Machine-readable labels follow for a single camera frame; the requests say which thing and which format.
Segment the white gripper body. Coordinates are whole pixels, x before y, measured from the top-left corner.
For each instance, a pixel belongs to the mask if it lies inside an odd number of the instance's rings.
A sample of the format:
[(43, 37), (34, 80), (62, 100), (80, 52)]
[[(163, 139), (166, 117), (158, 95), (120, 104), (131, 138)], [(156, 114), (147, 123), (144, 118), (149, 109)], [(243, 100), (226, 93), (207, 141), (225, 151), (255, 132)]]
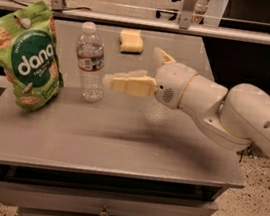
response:
[(168, 63), (159, 67), (155, 75), (157, 91), (154, 96), (156, 100), (172, 110), (178, 109), (184, 88), (196, 75), (198, 73), (195, 69), (182, 63)]

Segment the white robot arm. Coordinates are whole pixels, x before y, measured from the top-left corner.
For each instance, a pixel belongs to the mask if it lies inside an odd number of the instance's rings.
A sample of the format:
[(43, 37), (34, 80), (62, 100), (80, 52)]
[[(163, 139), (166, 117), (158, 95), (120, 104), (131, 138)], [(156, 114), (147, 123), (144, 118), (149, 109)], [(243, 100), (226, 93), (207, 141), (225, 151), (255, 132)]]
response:
[(155, 76), (146, 70), (108, 74), (103, 84), (132, 96), (153, 95), (159, 103), (192, 118), (204, 135), (225, 149), (241, 151), (250, 144), (270, 157), (270, 96), (249, 83), (221, 86), (200, 75), (161, 48), (153, 57)]

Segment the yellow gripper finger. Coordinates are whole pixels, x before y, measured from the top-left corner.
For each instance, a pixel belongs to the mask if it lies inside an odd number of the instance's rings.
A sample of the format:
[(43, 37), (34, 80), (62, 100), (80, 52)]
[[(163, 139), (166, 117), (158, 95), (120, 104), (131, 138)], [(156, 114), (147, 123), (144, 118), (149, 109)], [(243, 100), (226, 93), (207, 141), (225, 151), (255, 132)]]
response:
[(175, 62), (175, 58), (170, 56), (170, 54), (167, 54), (167, 52), (165, 52), (162, 48), (157, 47), (154, 48), (153, 60), (155, 61), (157, 67)]
[(106, 88), (139, 98), (149, 97), (157, 92), (157, 83), (148, 76), (146, 70), (134, 70), (125, 73), (106, 74), (102, 82)]

